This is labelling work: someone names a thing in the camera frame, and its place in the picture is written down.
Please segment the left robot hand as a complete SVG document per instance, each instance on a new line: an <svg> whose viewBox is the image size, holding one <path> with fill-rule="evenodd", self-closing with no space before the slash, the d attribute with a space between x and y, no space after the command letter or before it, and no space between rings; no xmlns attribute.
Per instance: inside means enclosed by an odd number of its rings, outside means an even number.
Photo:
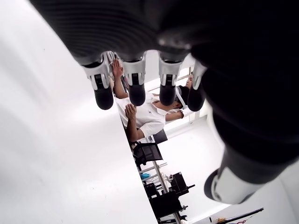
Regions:
<svg viewBox="0 0 299 224"><path fill-rule="evenodd" d="M299 158L299 3L296 0L34 0L110 109L106 51L123 61L131 102L145 101L147 50L159 52L160 100L170 105L187 54L188 107L204 100L225 143L208 198L240 204Z"/></svg>

